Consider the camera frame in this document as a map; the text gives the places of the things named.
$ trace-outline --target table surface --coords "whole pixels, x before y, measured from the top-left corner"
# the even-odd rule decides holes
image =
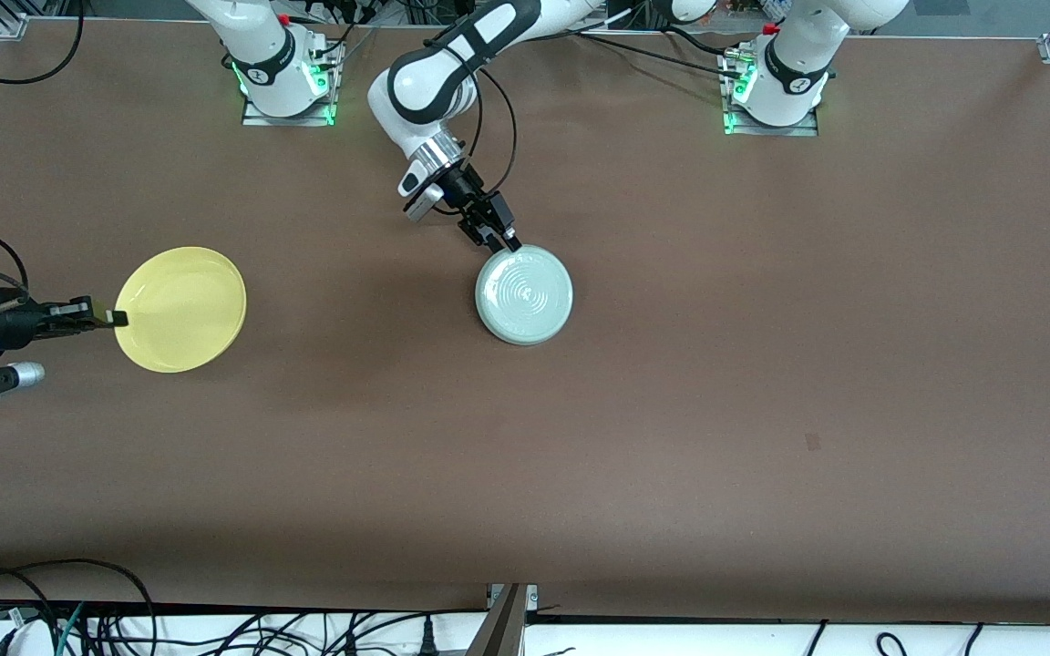
[[[34,22],[0,75],[72,29]],[[817,139],[724,135],[707,73],[575,38],[508,51],[505,196],[576,290],[560,336],[517,348],[476,315],[484,254],[401,215],[366,108],[424,36],[348,62],[334,128],[242,128],[204,24],[90,21],[65,71],[0,86],[0,237],[35,294],[111,300],[208,246],[250,298],[178,377],[106,333],[26,350],[49,376],[0,399],[0,563],[107,557],[163,601],[471,606],[516,578],[566,613],[1050,621],[1033,42],[849,40]],[[485,100],[496,178],[508,115]]]

